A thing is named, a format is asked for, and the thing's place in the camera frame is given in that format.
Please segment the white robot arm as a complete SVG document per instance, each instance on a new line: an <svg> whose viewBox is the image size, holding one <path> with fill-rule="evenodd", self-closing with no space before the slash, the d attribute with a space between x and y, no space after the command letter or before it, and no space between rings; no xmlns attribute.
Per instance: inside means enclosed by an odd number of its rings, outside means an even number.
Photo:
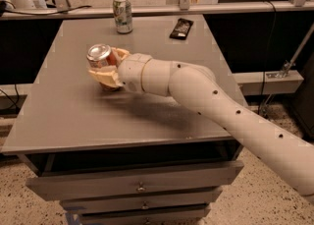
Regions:
<svg viewBox="0 0 314 225"><path fill-rule="evenodd" d="M86 54L88 72L110 90L171 96L217 123L310 203L314 203L314 145L232 100L204 67L131 54L106 44Z"/></svg>

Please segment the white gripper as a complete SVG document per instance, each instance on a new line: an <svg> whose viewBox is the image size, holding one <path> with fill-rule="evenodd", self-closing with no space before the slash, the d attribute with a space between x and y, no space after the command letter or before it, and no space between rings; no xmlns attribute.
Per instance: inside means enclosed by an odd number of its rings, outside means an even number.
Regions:
<svg viewBox="0 0 314 225"><path fill-rule="evenodd" d="M116 65L102 68L89 68L89 74L99 83L109 88L123 86L130 92L143 92L142 72L145 65L152 59L150 55L135 53L130 55L128 50L112 48Z"/></svg>

